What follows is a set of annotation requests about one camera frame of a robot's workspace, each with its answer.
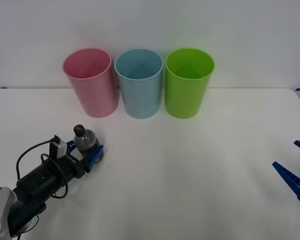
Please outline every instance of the cup rim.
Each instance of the cup rim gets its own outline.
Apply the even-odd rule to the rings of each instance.
[[[181,76],[178,76],[178,75],[176,75],[175,73],[173,73],[173,72],[169,69],[169,67],[168,67],[168,64],[167,64],[168,58],[169,58],[170,55],[173,54],[174,52],[179,51],[179,50],[186,50],[186,49],[197,50],[197,51],[199,51],[199,52],[202,52],[202,53],[208,55],[209,58],[212,60],[212,63],[213,63],[213,68],[212,68],[211,72],[210,72],[209,74],[203,76],[203,77],[200,77],[200,78],[185,78],[185,77],[181,77]],[[169,71],[169,73],[171,73],[172,75],[174,75],[175,77],[177,77],[177,78],[179,78],[179,79],[189,80],[189,81],[197,81],[197,80],[206,78],[207,76],[211,75],[211,74],[214,72],[215,66],[216,66],[216,64],[215,64],[214,59],[213,59],[208,53],[206,53],[205,51],[203,51],[203,50],[201,50],[201,49],[199,49],[199,48],[195,48],[195,47],[182,47],[182,48],[178,48],[178,49],[176,49],[176,50],[170,52],[169,55],[168,55],[168,56],[166,57],[166,59],[165,59],[165,67],[166,67],[166,69]]]
[[[73,77],[73,76],[70,76],[69,74],[67,74],[66,71],[65,71],[65,63],[66,63],[67,59],[68,59],[71,55],[76,54],[77,52],[80,52],[80,51],[82,51],[82,50],[91,50],[91,49],[93,49],[93,50],[100,50],[100,51],[102,51],[102,52],[104,52],[104,53],[107,54],[107,56],[108,56],[109,59],[110,59],[110,62],[109,62],[109,65],[106,67],[106,69],[105,69],[103,72],[99,73],[98,75],[95,75],[95,76],[92,76],[92,77],[87,77],[87,78],[78,78],[78,77]],[[90,80],[90,79],[94,79],[94,78],[96,78],[96,77],[99,77],[99,76],[103,75],[103,74],[111,67],[111,64],[112,64],[112,58],[111,58],[110,54],[109,54],[107,51],[105,51],[105,50],[102,49],[102,48],[98,48],[98,47],[87,47],[87,48],[81,48],[81,49],[79,49],[79,50],[76,50],[76,51],[70,53],[70,54],[64,59],[64,61],[63,61],[63,63],[62,63],[62,70],[63,70],[64,74],[67,75],[67,76],[68,76],[69,78],[71,78],[71,79],[75,79],[75,80]]]
[[[127,52],[130,52],[130,51],[134,51],[134,50],[148,50],[148,51],[150,51],[150,52],[153,52],[153,53],[157,54],[157,55],[159,56],[160,60],[161,60],[161,68],[160,68],[160,70],[159,70],[156,74],[154,74],[154,75],[152,75],[152,76],[150,76],[150,77],[147,77],[147,78],[142,78],[142,79],[133,79],[133,78],[129,78],[129,77],[123,76],[123,75],[117,70],[117,66],[116,66],[117,60],[118,60],[123,54],[125,54],[125,53],[127,53]],[[116,72],[120,77],[123,77],[124,79],[131,80],[131,81],[145,81],[145,80],[152,79],[153,77],[155,77],[155,76],[157,76],[159,73],[161,73],[162,69],[164,68],[164,65],[165,65],[165,64],[164,64],[164,60],[162,59],[162,57],[160,56],[160,54],[157,53],[155,50],[150,49],[150,48],[132,48],[132,49],[129,49],[129,50],[127,50],[127,51],[122,52],[119,56],[116,57],[116,59],[115,59],[115,61],[114,61],[114,70],[115,70],[115,72]]]

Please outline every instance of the black cable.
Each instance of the black cable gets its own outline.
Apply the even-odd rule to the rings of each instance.
[[[38,215],[35,215],[35,216],[36,216],[36,218],[37,218],[38,220],[36,221],[35,225],[33,225],[32,228],[30,228],[30,229],[28,229],[28,230],[26,230],[26,231],[23,231],[23,232],[17,232],[17,233],[15,234],[15,235],[19,235],[19,236],[18,236],[18,240],[20,239],[21,234],[25,234],[25,233],[27,233],[27,232],[30,232],[32,229],[34,229],[34,228],[37,226],[37,224],[38,224],[38,222],[39,222],[39,216],[38,216]]]
[[[24,153],[21,154],[21,156],[19,157],[19,159],[16,161],[16,165],[15,165],[15,168],[16,168],[16,178],[17,180],[19,181],[20,180],[20,171],[19,171],[19,163],[21,161],[21,159],[28,153],[30,152],[32,149],[35,149],[41,145],[44,145],[44,144],[48,144],[48,143],[52,143],[54,142],[54,138],[50,139],[49,141],[44,141],[44,142],[41,142],[37,145],[34,145],[32,147],[30,147],[27,151],[25,151]]]
[[[54,194],[51,197],[54,198],[54,199],[63,199],[68,194],[68,183],[67,183],[67,180],[66,180],[66,175],[62,171],[62,169],[59,166],[59,164],[52,157],[50,157],[48,154],[46,154],[46,153],[42,153],[41,154],[41,156],[40,156],[41,162],[43,162],[43,163],[45,162],[44,157],[47,157],[47,160],[46,160],[47,163],[48,163],[48,161],[50,161],[58,169],[59,173],[61,174],[61,180],[63,181],[63,184],[65,186],[65,192],[64,192],[64,194],[62,196],[56,196],[56,194]]]

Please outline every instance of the plastic bottle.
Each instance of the plastic bottle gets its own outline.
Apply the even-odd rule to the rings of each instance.
[[[99,146],[99,141],[90,129],[85,129],[82,125],[76,125],[74,131],[74,145],[78,148],[83,157],[88,157]]]

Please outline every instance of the plastic cup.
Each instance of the plastic cup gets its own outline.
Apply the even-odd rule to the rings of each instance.
[[[102,118],[116,110],[119,99],[107,52],[98,48],[78,50],[65,59],[63,71],[88,115]]]
[[[133,118],[146,119],[159,109],[164,61],[149,49],[132,49],[114,62],[125,111]]]
[[[181,48],[165,61],[165,108],[176,118],[195,116],[207,88],[215,63],[202,50]]]

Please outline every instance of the bottle cap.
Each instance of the bottle cap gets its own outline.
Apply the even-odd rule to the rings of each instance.
[[[74,134],[77,136],[77,137],[83,137],[85,134],[86,134],[86,129],[84,128],[84,126],[82,126],[81,124],[79,125],[76,125],[74,128],[73,128],[73,131],[74,131]]]

